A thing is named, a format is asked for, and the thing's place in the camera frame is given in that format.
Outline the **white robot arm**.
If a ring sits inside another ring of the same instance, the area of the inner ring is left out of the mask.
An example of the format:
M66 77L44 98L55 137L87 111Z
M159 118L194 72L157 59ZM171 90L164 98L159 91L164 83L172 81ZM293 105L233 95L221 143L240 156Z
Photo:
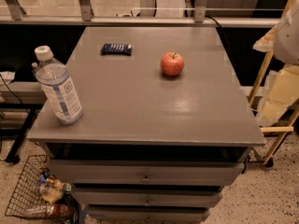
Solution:
M299 0L253 48L260 52L272 51L284 63L299 64Z

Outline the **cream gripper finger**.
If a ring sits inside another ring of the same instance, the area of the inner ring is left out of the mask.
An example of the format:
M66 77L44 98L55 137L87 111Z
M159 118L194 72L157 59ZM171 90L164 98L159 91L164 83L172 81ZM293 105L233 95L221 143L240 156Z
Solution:
M271 28L263 37L254 43L253 48L260 52L273 52L277 28L277 26Z

